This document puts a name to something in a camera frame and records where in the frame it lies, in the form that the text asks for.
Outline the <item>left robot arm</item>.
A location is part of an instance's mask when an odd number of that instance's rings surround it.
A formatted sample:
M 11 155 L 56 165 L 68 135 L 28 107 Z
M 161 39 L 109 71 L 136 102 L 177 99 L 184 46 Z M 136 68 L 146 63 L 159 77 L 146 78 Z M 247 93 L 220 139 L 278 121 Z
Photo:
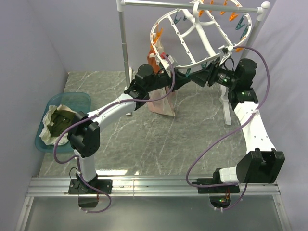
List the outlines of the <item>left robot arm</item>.
M 85 194 L 101 189 L 95 169 L 94 154 L 100 147 L 100 133 L 115 120 L 141 108 L 150 98 L 151 91 L 169 87 L 171 91 L 178 90 L 190 80 L 177 69 L 168 73 L 161 68 L 157 73 L 149 64 L 141 65 L 130 86 L 116 100 L 108 105 L 89 112 L 78 112 L 68 140 L 78 160 L 76 174 L 79 188 Z

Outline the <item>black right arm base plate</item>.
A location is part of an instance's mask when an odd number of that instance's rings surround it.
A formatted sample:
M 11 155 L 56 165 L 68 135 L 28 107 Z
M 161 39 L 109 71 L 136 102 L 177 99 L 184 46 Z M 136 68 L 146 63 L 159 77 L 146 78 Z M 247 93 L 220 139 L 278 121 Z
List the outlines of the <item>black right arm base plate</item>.
M 198 178 L 193 184 L 197 185 L 210 185 L 214 184 L 214 180 L 210 178 Z M 198 187 L 199 194 L 226 194 L 226 193 L 239 193 L 240 187 L 237 185 L 232 186 L 217 186 L 214 184 L 214 187 L 209 188 L 200 188 Z

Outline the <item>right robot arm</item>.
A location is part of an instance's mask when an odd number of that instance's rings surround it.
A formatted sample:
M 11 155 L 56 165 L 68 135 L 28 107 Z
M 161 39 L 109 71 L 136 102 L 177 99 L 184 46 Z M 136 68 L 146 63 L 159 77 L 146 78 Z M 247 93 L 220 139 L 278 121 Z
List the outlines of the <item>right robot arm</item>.
M 246 155 L 234 167 L 218 168 L 211 179 L 198 179 L 188 184 L 210 193 L 220 193 L 240 183 L 272 184 L 282 168 L 285 156 L 277 151 L 264 127 L 258 101 L 252 88 L 257 64 L 251 59 L 241 59 L 236 69 L 220 67 L 213 61 L 195 73 L 204 85 L 218 83 L 228 88 L 228 101 L 236 114 L 243 132 Z

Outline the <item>orange underwear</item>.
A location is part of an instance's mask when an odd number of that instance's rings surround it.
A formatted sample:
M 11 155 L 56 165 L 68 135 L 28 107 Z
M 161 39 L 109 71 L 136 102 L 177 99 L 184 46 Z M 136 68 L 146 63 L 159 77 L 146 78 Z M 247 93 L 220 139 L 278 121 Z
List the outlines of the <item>orange underwear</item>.
M 156 48 L 159 51 L 159 53 L 164 52 L 164 47 L 161 44 L 160 39 L 155 43 L 155 45 L 156 45 Z M 147 55 L 147 61 L 148 61 L 148 64 L 153 68 L 154 73 L 157 74 L 158 71 L 160 70 L 160 67 L 156 63 L 155 52 L 154 52 L 152 47 L 150 48 L 150 51 Z

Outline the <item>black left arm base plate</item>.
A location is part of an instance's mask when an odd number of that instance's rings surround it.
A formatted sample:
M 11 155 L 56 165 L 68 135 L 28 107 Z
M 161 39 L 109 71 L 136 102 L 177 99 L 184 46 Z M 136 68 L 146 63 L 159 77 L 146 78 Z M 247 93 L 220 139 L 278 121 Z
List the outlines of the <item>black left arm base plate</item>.
M 68 194 L 110 194 L 112 191 L 113 181 L 111 179 L 94 179 L 86 185 L 80 178 L 72 179 L 69 184 Z

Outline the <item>white oval clip hanger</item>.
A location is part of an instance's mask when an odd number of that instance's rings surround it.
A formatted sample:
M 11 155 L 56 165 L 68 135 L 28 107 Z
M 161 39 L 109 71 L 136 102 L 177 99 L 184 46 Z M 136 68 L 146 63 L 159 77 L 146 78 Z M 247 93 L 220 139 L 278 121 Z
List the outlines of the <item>white oval clip hanger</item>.
M 161 34 L 163 32 L 162 29 L 158 29 L 159 24 L 163 21 L 168 19 L 172 28 L 175 31 L 175 34 L 178 36 L 181 45 L 183 46 L 183 48 L 185 49 L 185 53 L 188 55 L 188 57 L 190 58 L 190 64 L 188 65 L 177 65 L 177 69 L 180 70 L 188 70 L 191 69 L 193 67 L 208 63 L 212 60 L 218 59 L 219 62 L 219 57 L 220 57 L 220 52 L 215 52 L 215 50 L 213 49 L 212 45 L 210 44 L 207 34 L 204 30 L 204 28 L 206 26 L 215 26 L 215 28 L 218 30 L 219 34 L 224 38 L 225 42 L 226 42 L 226 46 L 228 45 L 233 45 L 234 46 L 234 50 L 233 52 L 239 52 L 242 50 L 242 48 L 240 48 L 240 46 L 243 45 L 243 43 L 245 41 L 247 41 L 249 39 L 249 36 L 252 34 L 252 19 L 249 13 L 243 12 L 242 13 L 242 17 L 238 23 L 238 25 L 236 26 L 236 30 L 245 27 L 245 30 L 243 31 L 240 40 L 237 43 L 232 43 L 228 37 L 228 35 L 223 31 L 223 29 L 221 28 L 220 24 L 218 24 L 218 22 L 216 21 L 215 17 L 212 15 L 210 10 L 199 10 L 198 7 L 202 6 L 204 4 L 204 2 L 202 0 L 194 0 L 191 2 L 193 8 L 192 8 L 192 12 L 190 12 L 187 9 L 184 8 L 178 8 L 175 10 L 172 10 L 166 14 L 164 14 L 162 17 L 160 17 L 156 23 L 153 25 L 151 32 L 150 32 L 150 43 L 151 43 L 151 47 L 153 48 L 154 52 L 155 52 L 155 59 L 156 59 L 156 63 L 157 65 L 160 65 L 160 54 L 159 51 L 156 48 L 155 43 L 161 38 Z M 178 19 L 177 18 L 172 18 L 171 16 L 176 16 L 179 12 L 183 13 L 184 15 L 184 19 L 188 20 L 192 25 L 190 28 L 188 28 L 185 32 L 180 33 L 178 27 L 177 27 L 177 23 L 178 23 Z M 207 57 L 205 57 L 204 59 L 200 60 L 200 61 L 196 61 L 195 58 L 193 57 L 191 51 L 189 50 L 185 38 L 190 35 L 193 31 L 196 31 L 201 42 L 202 45 L 207 53 Z

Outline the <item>pink underwear white waistband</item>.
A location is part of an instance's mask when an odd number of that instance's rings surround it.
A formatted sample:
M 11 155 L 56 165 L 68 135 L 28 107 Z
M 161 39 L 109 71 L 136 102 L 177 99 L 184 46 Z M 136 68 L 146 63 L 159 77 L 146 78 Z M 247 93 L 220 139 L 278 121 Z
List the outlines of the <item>pink underwear white waistband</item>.
M 152 99 L 158 99 L 162 96 L 166 95 L 169 92 L 169 87 L 164 87 L 158 90 L 154 90 L 149 93 L 150 100 Z M 176 115 L 173 105 L 173 100 L 175 97 L 175 93 L 170 93 L 167 97 L 164 97 L 163 99 L 160 99 L 158 101 L 148 102 L 148 109 L 150 112 L 157 113 L 160 115 L 165 116 L 172 116 L 174 117 Z

